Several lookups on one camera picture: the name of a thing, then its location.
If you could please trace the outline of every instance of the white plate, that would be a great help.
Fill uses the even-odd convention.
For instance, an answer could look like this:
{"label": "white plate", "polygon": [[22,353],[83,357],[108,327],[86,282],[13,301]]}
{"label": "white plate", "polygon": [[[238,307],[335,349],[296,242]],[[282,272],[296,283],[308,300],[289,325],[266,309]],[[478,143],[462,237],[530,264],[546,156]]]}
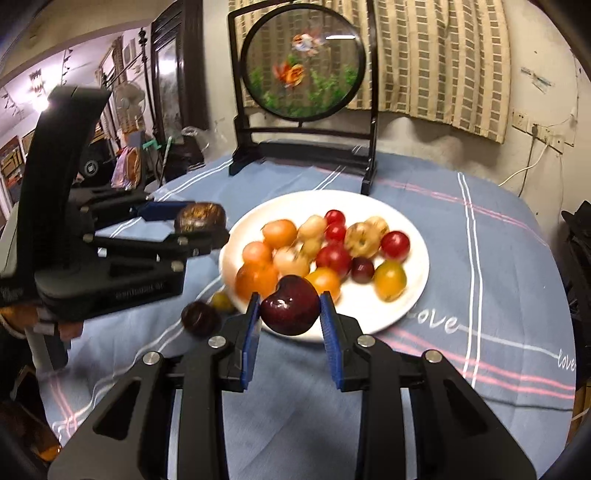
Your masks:
{"label": "white plate", "polygon": [[[380,216],[388,222],[390,230],[405,232],[411,244],[410,255],[404,262],[408,284],[398,299],[391,303],[383,302],[376,296],[373,285],[359,285],[348,279],[341,287],[336,311],[356,318],[363,332],[371,334],[392,325],[412,308],[423,293],[429,275],[427,246],[417,228],[402,213],[379,200],[340,190],[315,190],[269,200],[248,212],[230,230],[230,241],[220,252],[219,265],[228,296],[241,313],[246,312],[248,304],[236,296],[234,280],[243,264],[244,247],[250,242],[263,240],[261,228],[268,222],[289,219],[300,226],[311,215],[324,216],[331,209],[345,214],[347,226],[364,222],[371,216]],[[377,267],[382,261],[377,256],[374,264]],[[321,342],[320,321],[317,320],[308,332],[291,338]]]}

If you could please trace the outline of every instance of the checkered curtain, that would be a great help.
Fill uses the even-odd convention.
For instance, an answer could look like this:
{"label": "checkered curtain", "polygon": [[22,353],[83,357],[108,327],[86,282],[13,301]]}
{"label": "checkered curtain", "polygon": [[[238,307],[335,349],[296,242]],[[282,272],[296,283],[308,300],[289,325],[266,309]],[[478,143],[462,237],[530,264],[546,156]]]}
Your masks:
{"label": "checkered curtain", "polygon": [[[232,11],[258,1],[229,0],[229,6]],[[365,0],[296,3],[332,8],[359,28],[368,68],[348,108],[369,109],[371,66]],[[271,9],[236,20],[239,49],[254,23]],[[453,125],[503,143],[509,114],[511,55],[502,0],[375,0],[375,10],[380,111]],[[264,48],[274,44],[269,42]],[[269,53],[260,55],[266,58]],[[245,105],[255,106],[244,94]]]}

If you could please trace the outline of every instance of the blue tablecloth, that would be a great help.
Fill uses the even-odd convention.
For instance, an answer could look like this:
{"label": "blue tablecloth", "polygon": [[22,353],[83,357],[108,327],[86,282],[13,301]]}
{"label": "blue tablecloth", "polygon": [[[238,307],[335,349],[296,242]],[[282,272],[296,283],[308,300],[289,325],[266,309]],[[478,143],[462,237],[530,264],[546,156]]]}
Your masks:
{"label": "blue tablecloth", "polygon": [[[564,447],[576,366],[563,286],[533,215],[512,193],[488,181],[416,158],[378,154],[378,162],[371,196],[415,224],[431,261],[423,296],[380,338],[417,355],[441,350],[541,475]],[[342,167],[331,171],[266,161],[229,177],[228,165],[227,158],[208,164],[155,196],[221,203],[230,228],[282,194],[358,192],[361,186],[361,178]],[[171,223],[136,219],[106,233],[160,239],[172,229]],[[222,288],[217,259],[214,253],[189,261],[179,298],[86,323],[72,343],[68,367],[41,382],[49,424],[62,443],[144,352],[173,356],[191,347],[180,312]],[[230,478],[353,478],[360,405],[359,395],[334,389],[321,346],[264,333],[248,392],[224,394]],[[411,462],[408,477],[415,473]]]}

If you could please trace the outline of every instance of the blue gripper pad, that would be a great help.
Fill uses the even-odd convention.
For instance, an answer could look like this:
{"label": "blue gripper pad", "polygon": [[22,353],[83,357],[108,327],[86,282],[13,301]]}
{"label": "blue gripper pad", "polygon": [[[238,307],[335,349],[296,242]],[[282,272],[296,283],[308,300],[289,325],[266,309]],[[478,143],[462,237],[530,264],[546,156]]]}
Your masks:
{"label": "blue gripper pad", "polygon": [[146,202],[137,207],[137,212],[146,222],[174,220],[177,214],[192,202]]}
{"label": "blue gripper pad", "polygon": [[262,320],[259,317],[260,306],[260,296],[253,295],[253,298],[248,305],[248,310],[246,311],[246,314],[249,316],[249,322],[244,340],[244,348],[242,349],[242,371],[240,373],[240,383],[244,390],[248,388],[248,384],[252,380],[252,376],[255,371],[256,350],[258,349],[258,341],[261,337],[262,326]]}
{"label": "blue gripper pad", "polygon": [[336,388],[343,389],[343,352],[337,334],[336,322],[339,319],[329,293],[320,296],[320,325],[324,337],[324,349],[329,361],[330,375]]}

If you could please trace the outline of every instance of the goldfish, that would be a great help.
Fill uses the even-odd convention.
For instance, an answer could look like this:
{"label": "goldfish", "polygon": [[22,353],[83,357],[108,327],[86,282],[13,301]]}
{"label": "goldfish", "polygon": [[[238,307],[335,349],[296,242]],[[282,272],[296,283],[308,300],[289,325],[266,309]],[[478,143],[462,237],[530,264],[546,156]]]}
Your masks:
{"label": "goldfish", "polygon": [[282,65],[273,65],[273,75],[279,80],[285,88],[293,88],[298,86],[304,79],[304,66],[301,63],[290,67],[285,61]]}
{"label": "goldfish", "polygon": [[313,57],[318,54],[318,47],[321,47],[326,43],[326,40],[320,35],[320,31],[317,29],[310,33],[304,32],[296,35],[291,40],[291,46],[302,53],[305,53],[309,57]]}

